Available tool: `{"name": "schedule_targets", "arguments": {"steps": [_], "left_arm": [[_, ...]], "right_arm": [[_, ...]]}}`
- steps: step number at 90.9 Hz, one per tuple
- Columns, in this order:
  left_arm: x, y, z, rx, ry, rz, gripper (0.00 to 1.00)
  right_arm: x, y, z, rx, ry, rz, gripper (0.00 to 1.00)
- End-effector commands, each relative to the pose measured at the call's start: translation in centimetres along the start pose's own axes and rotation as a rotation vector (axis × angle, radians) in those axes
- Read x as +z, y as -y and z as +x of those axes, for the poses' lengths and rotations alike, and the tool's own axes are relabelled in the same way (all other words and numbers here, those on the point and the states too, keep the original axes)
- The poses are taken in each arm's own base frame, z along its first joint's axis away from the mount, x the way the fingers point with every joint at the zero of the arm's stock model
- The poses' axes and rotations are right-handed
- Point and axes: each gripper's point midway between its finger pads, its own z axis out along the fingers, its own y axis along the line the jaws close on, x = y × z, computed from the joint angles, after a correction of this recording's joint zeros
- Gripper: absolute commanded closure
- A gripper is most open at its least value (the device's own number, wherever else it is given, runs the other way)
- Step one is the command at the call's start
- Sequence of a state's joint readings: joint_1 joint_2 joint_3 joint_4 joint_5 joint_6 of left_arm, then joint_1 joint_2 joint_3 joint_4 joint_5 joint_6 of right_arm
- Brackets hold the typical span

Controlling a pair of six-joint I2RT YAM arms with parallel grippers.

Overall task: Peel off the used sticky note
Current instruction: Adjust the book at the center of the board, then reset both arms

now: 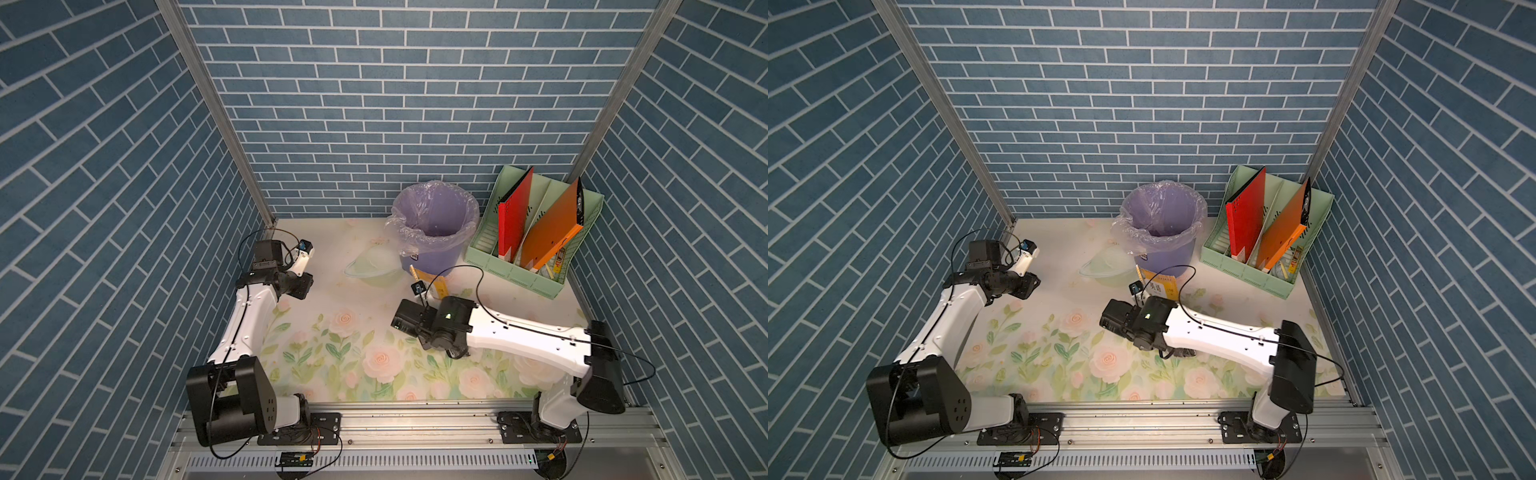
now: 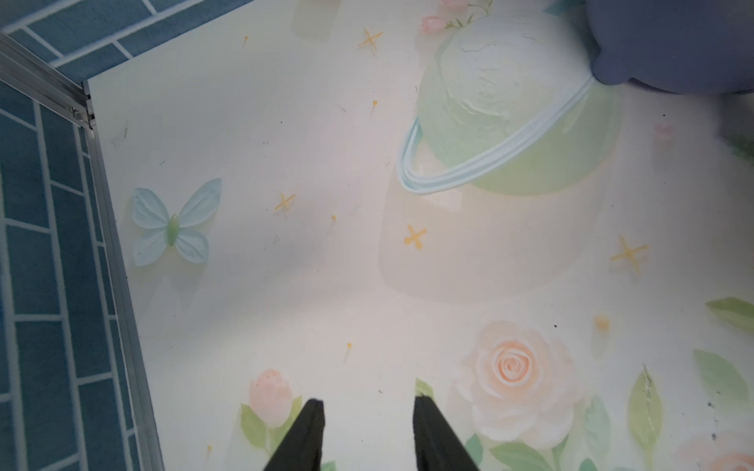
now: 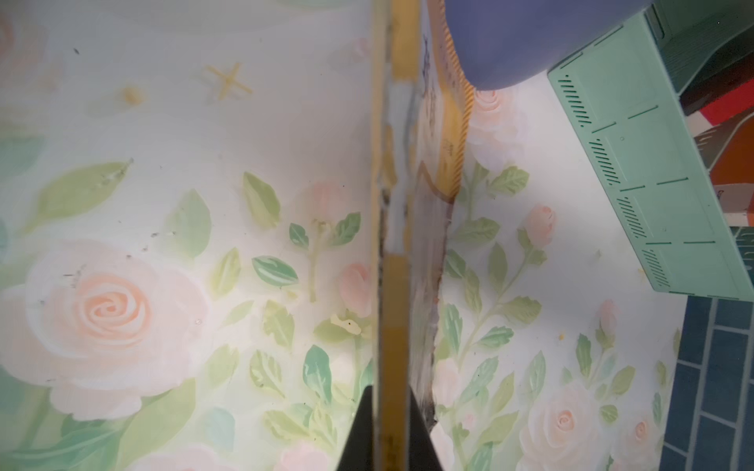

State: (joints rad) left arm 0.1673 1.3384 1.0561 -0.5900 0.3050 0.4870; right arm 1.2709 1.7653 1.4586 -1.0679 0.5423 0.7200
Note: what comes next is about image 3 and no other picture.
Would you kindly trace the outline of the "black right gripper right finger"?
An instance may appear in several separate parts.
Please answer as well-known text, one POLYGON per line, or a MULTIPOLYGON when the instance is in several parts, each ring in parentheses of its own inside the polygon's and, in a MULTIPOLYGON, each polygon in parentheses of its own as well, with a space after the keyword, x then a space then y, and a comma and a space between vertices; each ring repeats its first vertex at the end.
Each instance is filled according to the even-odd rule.
POLYGON ((410 392, 410 438, 408 439, 409 471, 442 471, 430 433, 423 421, 413 392, 410 392))

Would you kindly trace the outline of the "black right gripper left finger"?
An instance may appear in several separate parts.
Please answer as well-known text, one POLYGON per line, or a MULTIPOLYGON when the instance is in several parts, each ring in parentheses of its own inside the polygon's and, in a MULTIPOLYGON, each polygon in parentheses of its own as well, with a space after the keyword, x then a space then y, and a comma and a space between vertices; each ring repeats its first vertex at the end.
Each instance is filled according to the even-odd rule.
POLYGON ((359 401, 337 471, 373 471, 373 386, 367 386, 359 401))

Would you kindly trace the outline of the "English textbook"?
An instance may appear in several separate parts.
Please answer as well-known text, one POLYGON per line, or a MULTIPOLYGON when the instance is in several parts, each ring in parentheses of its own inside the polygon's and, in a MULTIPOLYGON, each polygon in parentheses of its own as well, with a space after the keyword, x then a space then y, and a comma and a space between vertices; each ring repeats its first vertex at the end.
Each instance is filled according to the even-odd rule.
POLYGON ((408 470, 435 419, 439 288, 461 188, 473 89, 442 1, 373 5, 373 462, 408 470))

